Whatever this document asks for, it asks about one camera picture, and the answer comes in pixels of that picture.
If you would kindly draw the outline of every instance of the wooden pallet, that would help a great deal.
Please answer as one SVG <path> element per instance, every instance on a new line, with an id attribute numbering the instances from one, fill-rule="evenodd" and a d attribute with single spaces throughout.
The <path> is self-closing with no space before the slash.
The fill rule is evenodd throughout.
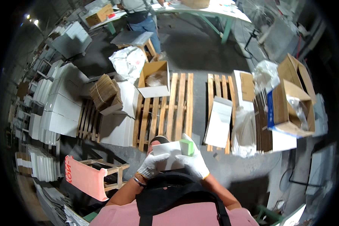
<path id="1" fill-rule="evenodd" d="M 138 97 L 134 122 L 133 147 L 145 150 L 157 135 L 169 140 L 181 139 L 182 133 L 191 137 L 193 116 L 193 73 L 172 73 L 169 97 Z"/>
<path id="2" fill-rule="evenodd" d="M 235 90 L 234 84 L 232 82 L 231 76 L 222 75 L 221 78 L 219 75 L 208 74 L 208 121 L 210 121 L 212 104 L 214 100 L 214 96 L 223 97 L 225 99 L 232 100 L 232 126 L 235 123 Z M 231 147 L 231 134 L 228 133 L 228 138 L 225 147 L 225 154 L 230 154 Z M 212 151 L 212 146 L 207 145 L 207 151 Z"/>
<path id="3" fill-rule="evenodd" d="M 84 100 L 78 121 L 77 137 L 99 143 L 101 120 L 102 114 L 96 110 L 93 100 Z"/>

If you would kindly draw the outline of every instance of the wooden stool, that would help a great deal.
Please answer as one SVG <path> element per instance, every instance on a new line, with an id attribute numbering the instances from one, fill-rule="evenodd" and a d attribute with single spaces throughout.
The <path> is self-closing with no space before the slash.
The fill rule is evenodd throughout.
<path id="1" fill-rule="evenodd" d="M 93 168 L 94 163 L 99 163 L 112 168 L 97 170 Z M 77 187 L 82 192 L 99 200 L 106 201 L 108 197 L 105 192 L 112 189 L 120 189 L 126 182 L 123 181 L 123 170 L 127 169 L 129 164 L 114 165 L 100 160 L 82 160 L 77 161 L 72 156 L 65 157 L 65 180 Z M 108 184 L 104 182 L 104 177 L 110 174 L 118 173 L 117 183 Z"/>
<path id="2" fill-rule="evenodd" d="M 145 51 L 145 46 L 147 46 L 153 58 L 157 58 L 158 56 L 158 54 L 154 50 L 153 44 L 150 39 L 153 34 L 154 34 L 153 32 L 149 32 L 149 31 L 146 31 L 146 32 L 122 31 L 115 38 L 113 38 L 111 43 L 115 44 L 118 48 L 125 48 L 128 46 L 136 46 L 140 48 L 146 56 L 146 62 L 149 63 L 148 57 Z"/>
<path id="3" fill-rule="evenodd" d="M 104 182 L 104 191 L 110 191 L 113 189 L 120 189 L 127 183 L 127 181 L 123 181 L 123 170 L 129 167 L 129 164 L 122 164 L 122 165 L 114 165 L 108 162 L 104 162 L 103 159 L 99 160 L 83 160 L 79 161 L 80 163 L 93 167 L 93 163 L 99 163 L 105 166 L 111 166 L 112 168 L 107 169 L 107 176 L 110 174 L 118 173 L 117 183 L 116 184 L 109 184 Z"/>
<path id="4" fill-rule="evenodd" d="M 149 63 L 149 61 L 148 61 L 148 57 L 147 57 L 147 54 L 146 54 L 145 46 L 147 46 L 147 48 L 148 48 L 148 50 L 149 50 L 149 52 L 150 52 L 150 54 L 151 54 L 151 56 L 152 56 L 153 58 L 157 58 L 157 57 L 158 57 L 158 54 L 157 54 L 156 51 L 154 50 L 153 44 L 152 44 L 152 42 L 151 42 L 151 39 L 148 39 L 147 42 L 146 42 L 145 44 L 141 45 L 141 46 L 137 46 L 137 45 L 128 45 L 128 44 L 118 44 L 118 45 L 116 45 L 116 46 L 117 46 L 118 48 L 125 48 L 125 47 L 128 47 L 128 46 L 136 46 L 136 47 L 140 48 L 140 49 L 143 51 L 143 53 L 145 54 L 145 56 L 146 56 L 146 62 L 147 62 L 147 63 Z"/>

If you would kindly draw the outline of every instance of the gloved hand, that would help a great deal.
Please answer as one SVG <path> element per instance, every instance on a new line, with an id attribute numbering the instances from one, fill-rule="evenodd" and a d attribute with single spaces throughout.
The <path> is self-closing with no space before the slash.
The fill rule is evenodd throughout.
<path id="1" fill-rule="evenodd" d="M 138 169 L 137 173 L 141 174 L 147 179 L 151 179 L 159 173 L 159 171 L 156 169 L 156 164 L 158 162 L 163 162 L 167 160 L 169 157 L 169 153 L 161 154 L 158 156 L 149 154 Z"/>
<path id="2" fill-rule="evenodd" d="M 193 140 L 185 133 L 182 134 L 182 139 L 193 142 Z M 203 180 L 210 174 L 205 162 L 203 161 L 201 152 L 198 150 L 196 145 L 194 145 L 193 156 L 176 155 L 175 158 L 179 162 L 183 163 L 185 167 L 190 170 L 191 174 L 198 180 Z"/>

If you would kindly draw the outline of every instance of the workbench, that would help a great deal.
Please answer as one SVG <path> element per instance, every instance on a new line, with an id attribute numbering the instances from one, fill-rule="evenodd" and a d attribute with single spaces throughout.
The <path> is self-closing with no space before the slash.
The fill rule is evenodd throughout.
<path id="1" fill-rule="evenodd" d="M 156 13 L 191 13 L 193 15 L 201 17 L 221 37 L 221 44 L 226 43 L 228 36 L 230 35 L 231 26 L 234 19 L 240 19 L 251 23 L 250 19 L 239 9 L 235 8 L 233 9 L 233 12 L 231 12 L 230 7 L 220 5 L 217 0 L 211 0 L 210 5 L 208 6 L 208 8 L 205 9 L 192 9 L 183 4 L 179 5 L 165 4 L 165 7 L 166 8 L 163 8 L 160 4 L 152 5 L 152 8 Z M 116 30 L 112 22 L 115 20 L 119 20 L 126 14 L 127 13 L 125 11 L 117 11 L 114 17 L 92 26 L 90 30 L 96 29 L 107 24 L 107 29 L 110 31 L 110 33 L 115 34 Z M 224 32 L 221 33 L 205 16 L 215 16 L 224 19 L 226 21 Z"/>

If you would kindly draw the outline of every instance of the blue label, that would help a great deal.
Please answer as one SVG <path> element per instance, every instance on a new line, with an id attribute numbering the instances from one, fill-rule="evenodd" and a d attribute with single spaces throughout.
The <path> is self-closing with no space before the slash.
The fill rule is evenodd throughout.
<path id="1" fill-rule="evenodd" d="M 271 128 L 275 125 L 274 123 L 274 102 L 273 102 L 273 91 L 267 94 L 267 127 Z"/>

